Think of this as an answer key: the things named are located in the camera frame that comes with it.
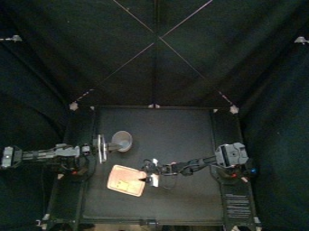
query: black fabric backdrop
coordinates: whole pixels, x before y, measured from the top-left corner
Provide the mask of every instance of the black fabric backdrop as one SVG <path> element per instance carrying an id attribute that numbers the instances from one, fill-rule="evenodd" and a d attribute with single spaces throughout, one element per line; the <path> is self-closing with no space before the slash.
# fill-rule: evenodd
<path id="1" fill-rule="evenodd" d="M 82 105 L 230 106 L 222 92 L 241 108 L 261 169 L 262 222 L 271 230 L 308 230 L 309 50 L 293 43 L 309 36 L 308 6 L 304 0 L 2 1 L 0 38 L 23 39 L 0 42 L 2 149 L 59 143 L 69 103 L 85 93 Z M 32 171 L 2 173 L 0 226 L 43 216 L 42 170 Z"/>

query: black curtain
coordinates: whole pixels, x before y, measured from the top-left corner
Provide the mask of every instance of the black curtain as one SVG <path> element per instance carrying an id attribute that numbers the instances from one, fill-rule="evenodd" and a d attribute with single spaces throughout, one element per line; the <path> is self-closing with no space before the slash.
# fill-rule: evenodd
<path id="1" fill-rule="evenodd" d="M 0 38 L 19 34 L 4 15 Z M 0 42 L 0 150 L 24 151 L 62 143 L 69 120 L 67 103 L 27 42 Z M 52 175 L 43 167 L 0 171 L 0 230 L 36 230 L 43 218 Z"/>
<path id="2" fill-rule="evenodd" d="M 256 203 L 269 230 L 309 230 L 308 73 L 309 47 L 291 41 L 244 108 L 242 131 L 260 169 Z"/>

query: black floor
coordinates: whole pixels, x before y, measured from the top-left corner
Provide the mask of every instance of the black floor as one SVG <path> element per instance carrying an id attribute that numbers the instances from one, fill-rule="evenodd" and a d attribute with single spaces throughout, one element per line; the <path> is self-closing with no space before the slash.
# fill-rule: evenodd
<path id="1" fill-rule="evenodd" d="M 99 222 L 155 219 L 161 224 L 221 223 L 220 188 L 209 169 L 190 177 L 162 179 L 159 188 L 146 185 L 139 198 L 106 186 L 115 164 L 139 169 L 143 159 L 157 158 L 162 163 L 172 163 L 213 155 L 209 111 L 103 108 L 97 114 L 97 133 L 105 134 L 110 142 L 113 134 L 121 130 L 131 133 L 133 147 L 129 152 L 110 153 L 107 162 L 97 165 L 83 218 Z"/>

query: wire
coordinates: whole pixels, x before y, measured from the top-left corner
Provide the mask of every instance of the wire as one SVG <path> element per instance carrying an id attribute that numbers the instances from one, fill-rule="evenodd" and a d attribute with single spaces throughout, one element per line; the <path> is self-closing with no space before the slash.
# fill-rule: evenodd
<path id="1" fill-rule="evenodd" d="M 173 175 L 174 176 L 174 185 L 172 186 L 172 187 L 168 187 L 166 185 L 164 185 L 162 187 L 164 187 L 164 189 L 168 189 L 168 190 L 172 190 L 172 189 L 174 189 L 176 187 L 177 187 L 177 184 L 178 184 L 178 175 Z"/>
<path id="2" fill-rule="evenodd" d="M 44 215 L 44 211 L 46 211 L 46 208 L 44 208 L 46 195 L 44 195 L 44 184 L 43 184 L 43 171 L 42 171 L 42 186 L 43 186 L 43 215 Z"/>

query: tan object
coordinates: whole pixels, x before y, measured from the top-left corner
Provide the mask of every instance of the tan object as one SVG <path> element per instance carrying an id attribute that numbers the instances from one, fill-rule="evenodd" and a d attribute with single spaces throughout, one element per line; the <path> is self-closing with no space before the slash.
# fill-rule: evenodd
<path id="1" fill-rule="evenodd" d="M 110 173 L 107 187 L 111 190 L 139 197 L 145 187 L 145 182 L 139 181 L 139 179 L 145 177 L 146 173 L 143 171 L 115 165 Z"/>

